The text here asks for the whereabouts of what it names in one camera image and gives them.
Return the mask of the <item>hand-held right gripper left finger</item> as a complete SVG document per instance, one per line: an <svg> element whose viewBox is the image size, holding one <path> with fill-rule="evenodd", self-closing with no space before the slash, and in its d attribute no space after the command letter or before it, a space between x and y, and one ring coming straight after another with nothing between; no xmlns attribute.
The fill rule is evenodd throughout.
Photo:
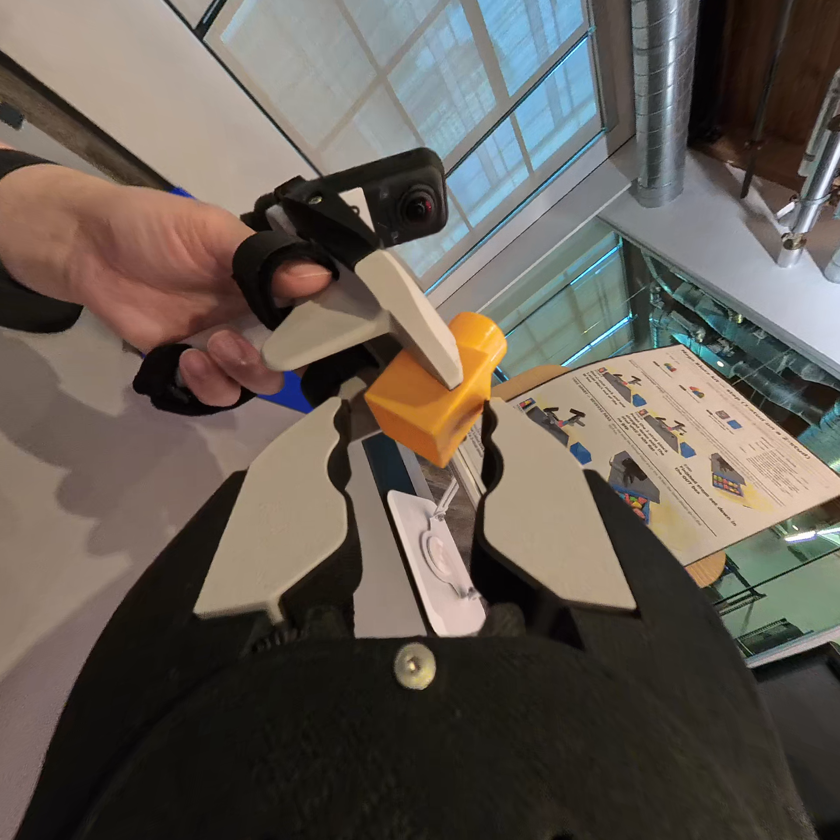
<svg viewBox="0 0 840 840"><path fill-rule="evenodd" d="M285 596L350 535L349 406L328 399L248 467L193 612L287 621Z"/></svg>

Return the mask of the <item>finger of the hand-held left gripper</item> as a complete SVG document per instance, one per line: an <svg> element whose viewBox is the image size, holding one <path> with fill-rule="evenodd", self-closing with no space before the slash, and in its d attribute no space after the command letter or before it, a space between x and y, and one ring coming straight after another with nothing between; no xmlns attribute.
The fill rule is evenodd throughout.
<svg viewBox="0 0 840 840"><path fill-rule="evenodd" d="M356 264L354 274L402 348L445 388L461 385L464 373L455 337L403 264L377 249Z"/></svg>
<svg viewBox="0 0 840 840"><path fill-rule="evenodd" d="M294 371L388 333L391 317L370 297L324 291L294 307L261 348L273 371Z"/></svg>

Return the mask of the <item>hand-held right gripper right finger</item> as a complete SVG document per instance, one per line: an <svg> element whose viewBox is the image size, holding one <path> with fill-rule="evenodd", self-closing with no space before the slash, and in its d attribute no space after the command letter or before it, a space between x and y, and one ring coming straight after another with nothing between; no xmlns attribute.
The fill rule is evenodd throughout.
<svg viewBox="0 0 840 840"><path fill-rule="evenodd" d="M637 604L578 461L498 397L482 421L500 477L483 498L491 550L562 601L632 613Z"/></svg>

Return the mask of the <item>yellow one-stud building block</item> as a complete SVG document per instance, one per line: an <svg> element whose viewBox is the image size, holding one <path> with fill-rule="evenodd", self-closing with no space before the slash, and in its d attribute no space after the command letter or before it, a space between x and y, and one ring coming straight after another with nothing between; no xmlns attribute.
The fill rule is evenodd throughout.
<svg viewBox="0 0 840 840"><path fill-rule="evenodd" d="M402 350L364 394L384 434L439 468L447 466L482 414L492 375L508 348L504 332L483 314L461 312L449 327L464 372L454 390Z"/></svg>

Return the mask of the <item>person's left hand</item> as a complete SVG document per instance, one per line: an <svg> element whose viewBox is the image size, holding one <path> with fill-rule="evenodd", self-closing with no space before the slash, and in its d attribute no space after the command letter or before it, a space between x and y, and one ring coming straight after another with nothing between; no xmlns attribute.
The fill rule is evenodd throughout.
<svg viewBox="0 0 840 840"><path fill-rule="evenodd" d="M2 177L1 256L11 277L88 309L145 354L206 333L205 349L185 351L178 364L210 407L284 386L234 330L250 314L234 255L252 234L220 207L55 164Z"/></svg>

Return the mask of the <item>large paned window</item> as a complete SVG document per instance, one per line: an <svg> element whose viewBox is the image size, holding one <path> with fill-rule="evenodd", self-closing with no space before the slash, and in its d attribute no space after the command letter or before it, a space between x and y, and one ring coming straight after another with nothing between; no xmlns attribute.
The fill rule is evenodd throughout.
<svg viewBox="0 0 840 840"><path fill-rule="evenodd" d="M396 249L426 290L606 134L589 2L224 2L204 42L322 174L440 157L448 222Z"/></svg>

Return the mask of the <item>printed instruction sheet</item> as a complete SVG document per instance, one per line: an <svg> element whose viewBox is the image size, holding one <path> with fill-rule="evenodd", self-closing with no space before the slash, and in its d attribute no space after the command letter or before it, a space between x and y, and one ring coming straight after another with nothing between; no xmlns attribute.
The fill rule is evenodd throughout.
<svg viewBox="0 0 840 840"><path fill-rule="evenodd" d="M511 399L684 565L838 498L838 474L681 345Z"/></svg>

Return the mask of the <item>thin dark pipe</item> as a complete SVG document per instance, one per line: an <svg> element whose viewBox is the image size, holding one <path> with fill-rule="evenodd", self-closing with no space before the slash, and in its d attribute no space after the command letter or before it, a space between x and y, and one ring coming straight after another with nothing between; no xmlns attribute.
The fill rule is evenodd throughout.
<svg viewBox="0 0 840 840"><path fill-rule="evenodd" d="M773 30L770 57L764 74L759 104L752 122L752 130L748 141L748 160L739 194L739 199L741 200L745 199L749 194L760 157L760 152L763 147L765 124L770 104L770 94L781 63L784 42L790 25L794 5L795 1L781 2L780 13Z"/></svg>

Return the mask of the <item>metal pipe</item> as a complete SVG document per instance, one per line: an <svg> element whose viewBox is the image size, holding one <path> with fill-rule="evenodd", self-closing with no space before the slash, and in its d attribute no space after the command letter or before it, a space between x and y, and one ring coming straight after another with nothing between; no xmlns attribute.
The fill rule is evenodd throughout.
<svg viewBox="0 0 840 840"><path fill-rule="evenodd" d="M792 268L805 253L807 239L823 209L838 209L839 170L839 70L836 70L822 100L797 173L804 178L802 189L776 214L786 229L781 234L776 263Z"/></svg>

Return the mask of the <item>silver ventilation duct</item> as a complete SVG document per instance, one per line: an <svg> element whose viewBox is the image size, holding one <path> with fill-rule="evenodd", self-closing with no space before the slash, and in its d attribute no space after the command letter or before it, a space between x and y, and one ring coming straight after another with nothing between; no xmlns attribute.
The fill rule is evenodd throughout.
<svg viewBox="0 0 840 840"><path fill-rule="evenodd" d="M698 1L632 1L637 178L641 206L660 208L684 189Z"/></svg>

